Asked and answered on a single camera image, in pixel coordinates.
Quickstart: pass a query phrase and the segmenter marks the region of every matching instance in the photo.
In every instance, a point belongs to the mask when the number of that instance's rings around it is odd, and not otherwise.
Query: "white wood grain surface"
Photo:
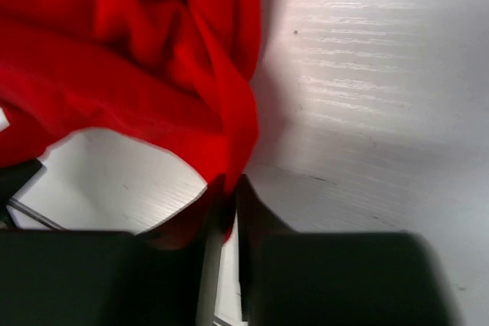
[[[489,0],[264,0],[252,81],[261,139],[247,168],[301,231],[421,234],[467,325],[489,318]],[[46,160],[23,202],[70,228],[140,231],[202,180],[107,131]],[[235,249],[219,314],[238,324]]]

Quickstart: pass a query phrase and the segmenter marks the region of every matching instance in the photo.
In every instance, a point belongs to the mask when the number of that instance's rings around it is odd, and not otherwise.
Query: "crumpled red cloth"
[[[229,192],[257,139],[260,0],[0,0],[0,166],[106,127]]]

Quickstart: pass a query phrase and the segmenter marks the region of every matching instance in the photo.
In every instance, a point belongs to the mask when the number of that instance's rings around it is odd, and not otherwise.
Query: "red cloth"
[[[0,166],[106,127],[235,185],[257,138],[260,0],[0,0]]]

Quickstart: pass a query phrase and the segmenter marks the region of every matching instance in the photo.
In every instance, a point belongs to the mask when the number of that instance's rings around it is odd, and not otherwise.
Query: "red towel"
[[[0,166],[106,127],[230,192],[257,138],[260,0],[0,0]]]

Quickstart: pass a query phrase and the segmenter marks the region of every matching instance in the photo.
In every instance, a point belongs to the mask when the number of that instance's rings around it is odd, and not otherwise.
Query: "red fabric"
[[[260,0],[0,0],[0,166],[106,127],[229,192],[257,138],[259,43]]]

